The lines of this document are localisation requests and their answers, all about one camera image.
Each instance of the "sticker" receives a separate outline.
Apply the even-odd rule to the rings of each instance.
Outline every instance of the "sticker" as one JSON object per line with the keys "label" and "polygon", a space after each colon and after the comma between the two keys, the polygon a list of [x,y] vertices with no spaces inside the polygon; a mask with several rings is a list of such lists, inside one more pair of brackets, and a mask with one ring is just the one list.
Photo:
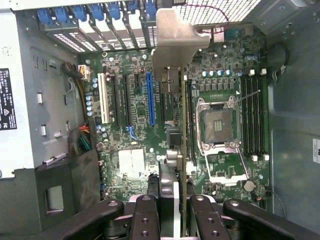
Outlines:
{"label": "sticker", "polygon": [[320,164],[320,139],[313,139],[313,161]]}
{"label": "sticker", "polygon": [[17,129],[9,68],[0,68],[0,131]]}

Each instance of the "cpu socket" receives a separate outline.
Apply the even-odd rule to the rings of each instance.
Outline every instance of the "cpu socket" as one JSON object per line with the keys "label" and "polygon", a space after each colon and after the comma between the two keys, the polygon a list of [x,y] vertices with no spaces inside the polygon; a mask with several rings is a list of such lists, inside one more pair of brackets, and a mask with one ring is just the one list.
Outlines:
{"label": "cpu socket", "polygon": [[237,153],[240,146],[239,106],[232,95],[228,101],[205,102],[195,109],[197,144],[201,155]]}

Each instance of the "hole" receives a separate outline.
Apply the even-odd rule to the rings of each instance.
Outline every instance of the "hole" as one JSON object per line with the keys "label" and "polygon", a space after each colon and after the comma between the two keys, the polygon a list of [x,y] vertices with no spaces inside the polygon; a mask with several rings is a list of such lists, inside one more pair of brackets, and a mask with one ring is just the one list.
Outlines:
{"label": "hole", "polygon": [[219,233],[217,232],[217,231],[212,231],[212,236],[214,236],[214,237],[219,237]]}
{"label": "hole", "polygon": [[64,199],[61,185],[45,190],[44,200],[46,216],[52,216],[62,212],[64,210]]}
{"label": "hole", "polygon": [[148,236],[149,236],[149,232],[148,232],[148,231],[143,231],[143,232],[141,233],[141,236],[142,236],[142,237],[148,237]]}

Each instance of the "screw hole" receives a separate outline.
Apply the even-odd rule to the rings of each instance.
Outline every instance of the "screw hole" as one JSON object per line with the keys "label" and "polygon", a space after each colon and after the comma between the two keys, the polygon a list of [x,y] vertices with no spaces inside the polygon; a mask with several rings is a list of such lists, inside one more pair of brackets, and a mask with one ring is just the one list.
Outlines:
{"label": "screw hole", "polygon": [[147,237],[147,236],[149,236],[148,231],[143,231],[143,232],[141,233],[141,236],[142,236],[142,237]]}
{"label": "screw hole", "polygon": [[217,231],[212,231],[212,236],[214,236],[214,237],[219,237],[219,233],[217,232]]}

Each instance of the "warning label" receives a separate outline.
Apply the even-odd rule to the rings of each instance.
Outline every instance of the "warning label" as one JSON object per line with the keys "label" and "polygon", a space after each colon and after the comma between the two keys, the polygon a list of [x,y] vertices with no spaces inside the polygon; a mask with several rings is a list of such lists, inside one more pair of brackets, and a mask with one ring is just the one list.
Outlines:
{"label": "warning label", "polygon": [[8,68],[0,68],[0,131],[17,129],[14,96]]}

